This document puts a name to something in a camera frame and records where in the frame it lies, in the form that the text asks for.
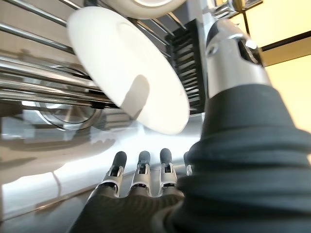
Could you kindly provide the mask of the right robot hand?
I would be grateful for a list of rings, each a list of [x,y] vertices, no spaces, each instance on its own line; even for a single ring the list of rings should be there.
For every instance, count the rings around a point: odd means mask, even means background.
[[[152,198],[96,187],[72,233],[308,233],[311,135],[295,127],[260,50],[228,19],[206,42],[207,113],[189,175]]]

